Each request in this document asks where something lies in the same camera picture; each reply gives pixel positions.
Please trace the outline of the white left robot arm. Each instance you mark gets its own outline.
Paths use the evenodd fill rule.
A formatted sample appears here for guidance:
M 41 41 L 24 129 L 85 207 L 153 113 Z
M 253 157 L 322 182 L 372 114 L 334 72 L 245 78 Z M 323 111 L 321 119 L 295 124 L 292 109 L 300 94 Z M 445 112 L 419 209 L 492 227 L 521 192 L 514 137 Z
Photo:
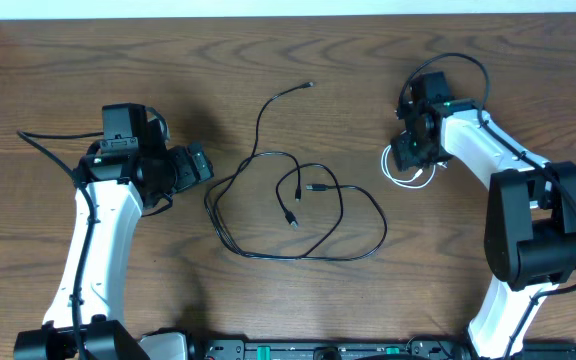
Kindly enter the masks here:
M 162 213 L 172 197 L 211 179 L 202 146 L 168 147 L 169 127 L 152 107 L 106 105 L 103 130 L 75 168 L 57 164 L 76 189 L 76 220 L 57 293 L 38 330 L 18 334 L 17 359 L 192 359 L 180 330 L 135 339 L 124 321 L 124 290 L 140 219 Z

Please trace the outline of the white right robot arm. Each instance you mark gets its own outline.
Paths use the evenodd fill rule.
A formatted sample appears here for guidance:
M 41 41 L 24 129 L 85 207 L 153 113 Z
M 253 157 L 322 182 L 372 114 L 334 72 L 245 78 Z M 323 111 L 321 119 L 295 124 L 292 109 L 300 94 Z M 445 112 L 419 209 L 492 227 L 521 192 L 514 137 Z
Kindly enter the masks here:
M 552 163 L 506 134 L 474 99 L 456 98 L 441 72 L 413 74 L 390 150 L 397 169 L 460 160 L 488 191 L 484 251 L 491 283 L 467 328 L 478 359 L 509 359 L 543 301 L 576 291 L 576 165 Z

